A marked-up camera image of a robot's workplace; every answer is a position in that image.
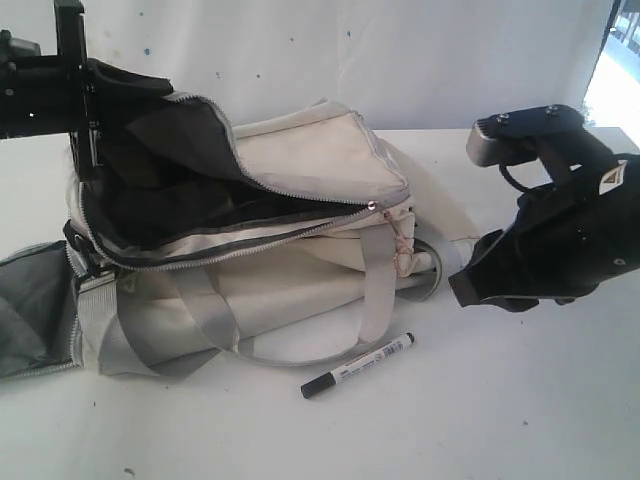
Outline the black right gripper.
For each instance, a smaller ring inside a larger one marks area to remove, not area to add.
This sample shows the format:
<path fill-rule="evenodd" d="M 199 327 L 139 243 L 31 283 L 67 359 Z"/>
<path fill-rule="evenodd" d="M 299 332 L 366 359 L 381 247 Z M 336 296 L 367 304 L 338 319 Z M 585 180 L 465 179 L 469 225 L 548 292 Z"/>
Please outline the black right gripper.
<path fill-rule="evenodd" d="M 511 228 L 474 246 L 449 284 L 461 306 L 523 313 L 571 302 L 639 268 L 639 156 L 583 161 L 519 198 Z"/>

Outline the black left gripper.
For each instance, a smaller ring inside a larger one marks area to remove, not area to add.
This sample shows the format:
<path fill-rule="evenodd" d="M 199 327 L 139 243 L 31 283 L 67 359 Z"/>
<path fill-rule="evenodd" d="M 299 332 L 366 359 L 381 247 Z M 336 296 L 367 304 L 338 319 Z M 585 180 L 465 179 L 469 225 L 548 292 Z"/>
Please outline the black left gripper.
<path fill-rule="evenodd" d="M 169 79 L 145 76 L 87 57 L 84 6 L 54 3 L 57 53 L 1 63 L 1 138 L 68 134 L 74 169 L 97 178 L 97 117 L 92 88 L 107 100 L 128 102 L 174 92 Z"/>

